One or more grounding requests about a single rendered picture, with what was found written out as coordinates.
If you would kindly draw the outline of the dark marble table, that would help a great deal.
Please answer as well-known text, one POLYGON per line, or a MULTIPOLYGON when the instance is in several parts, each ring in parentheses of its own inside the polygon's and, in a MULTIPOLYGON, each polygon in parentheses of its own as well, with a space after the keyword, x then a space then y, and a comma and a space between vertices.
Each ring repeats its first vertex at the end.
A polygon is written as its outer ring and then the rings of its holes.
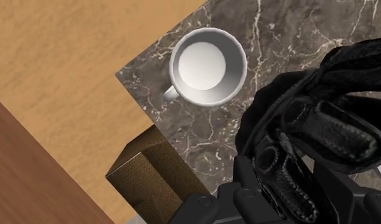
POLYGON ((381 0, 209 0, 117 73, 117 78, 212 193, 232 178, 241 116, 257 89, 278 74, 318 66, 334 47, 381 38, 381 0), (243 46, 248 72, 222 106, 163 100, 176 43, 201 27, 228 31, 243 46))

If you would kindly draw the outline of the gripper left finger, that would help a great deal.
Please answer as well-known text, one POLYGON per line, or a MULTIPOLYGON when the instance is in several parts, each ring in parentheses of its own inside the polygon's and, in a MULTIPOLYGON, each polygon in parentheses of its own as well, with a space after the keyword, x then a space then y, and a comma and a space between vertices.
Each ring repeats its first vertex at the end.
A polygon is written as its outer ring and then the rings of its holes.
POLYGON ((261 194, 249 159, 237 156, 233 181, 218 187, 218 194, 194 193, 179 206, 168 224, 283 224, 261 194))

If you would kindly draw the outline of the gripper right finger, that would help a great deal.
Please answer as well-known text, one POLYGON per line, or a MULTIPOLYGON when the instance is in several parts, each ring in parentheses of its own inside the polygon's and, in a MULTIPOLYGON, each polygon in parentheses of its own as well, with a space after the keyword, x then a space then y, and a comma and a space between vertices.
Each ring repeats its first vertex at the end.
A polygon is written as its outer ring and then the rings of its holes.
POLYGON ((315 163, 314 176, 335 206, 340 224, 381 224, 381 191, 315 163))

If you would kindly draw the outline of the black stitched leather object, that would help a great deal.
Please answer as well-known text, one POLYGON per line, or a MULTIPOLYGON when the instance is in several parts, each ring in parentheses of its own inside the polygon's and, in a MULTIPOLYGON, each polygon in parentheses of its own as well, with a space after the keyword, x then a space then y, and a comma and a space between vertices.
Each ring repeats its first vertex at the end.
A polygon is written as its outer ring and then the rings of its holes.
POLYGON ((381 164, 381 38, 332 49, 316 69, 278 75, 258 90, 235 137, 267 202, 296 224, 339 224, 301 159, 344 174, 381 164))

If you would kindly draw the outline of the brown patterned robot stand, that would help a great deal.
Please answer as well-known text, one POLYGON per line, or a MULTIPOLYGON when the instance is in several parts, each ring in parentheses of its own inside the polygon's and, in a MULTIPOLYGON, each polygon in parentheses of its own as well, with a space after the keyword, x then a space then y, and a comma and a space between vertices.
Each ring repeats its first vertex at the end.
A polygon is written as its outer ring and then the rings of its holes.
POLYGON ((190 194, 209 192, 155 126, 124 147, 106 179, 148 224, 168 224, 190 194))

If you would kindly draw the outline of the white mug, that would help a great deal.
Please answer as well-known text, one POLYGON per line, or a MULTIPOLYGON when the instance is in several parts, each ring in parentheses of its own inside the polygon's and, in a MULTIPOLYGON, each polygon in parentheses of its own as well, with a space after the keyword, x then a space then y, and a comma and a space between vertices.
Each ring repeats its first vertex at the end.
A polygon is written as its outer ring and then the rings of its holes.
POLYGON ((246 76, 246 53, 239 41, 224 30, 203 27, 175 45, 169 60, 172 85, 163 99, 182 97, 197 106, 220 106, 238 94, 246 76))

